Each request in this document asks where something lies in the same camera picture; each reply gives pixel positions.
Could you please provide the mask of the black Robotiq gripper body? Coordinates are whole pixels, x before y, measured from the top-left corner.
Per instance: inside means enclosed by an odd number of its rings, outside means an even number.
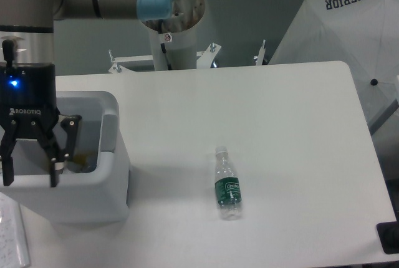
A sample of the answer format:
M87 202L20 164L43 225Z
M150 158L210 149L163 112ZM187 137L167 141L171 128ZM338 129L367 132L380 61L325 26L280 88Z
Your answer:
M44 133L59 119L55 91L55 65L1 66L1 127L15 128L18 140L37 138L31 122Z

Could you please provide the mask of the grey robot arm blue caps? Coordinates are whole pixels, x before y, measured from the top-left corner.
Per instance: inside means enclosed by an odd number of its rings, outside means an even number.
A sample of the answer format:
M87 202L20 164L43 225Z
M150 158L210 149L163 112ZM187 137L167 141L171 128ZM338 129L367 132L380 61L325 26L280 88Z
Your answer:
M49 159L50 185L71 160L81 122L56 102L54 21L62 19L167 19L174 0L1 0L1 173L14 181L18 141L36 141Z

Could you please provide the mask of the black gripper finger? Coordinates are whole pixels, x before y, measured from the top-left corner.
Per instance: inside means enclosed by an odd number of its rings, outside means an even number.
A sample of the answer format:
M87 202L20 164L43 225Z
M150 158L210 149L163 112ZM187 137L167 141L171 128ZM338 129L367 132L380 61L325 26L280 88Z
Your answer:
M17 122L11 120L11 124L5 129L1 140L1 169L4 186L10 186L14 181L14 164L12 152L16 145Z
M40 147L44 150L49 159L50 187L56 187L59 183L57 164L63 164L74 157L75 147L80 131L82 117L80 115L61 116L60 126L66 133L65 147L60 148L57 138L52 129L44 130L41 122L34 120L34 134Z

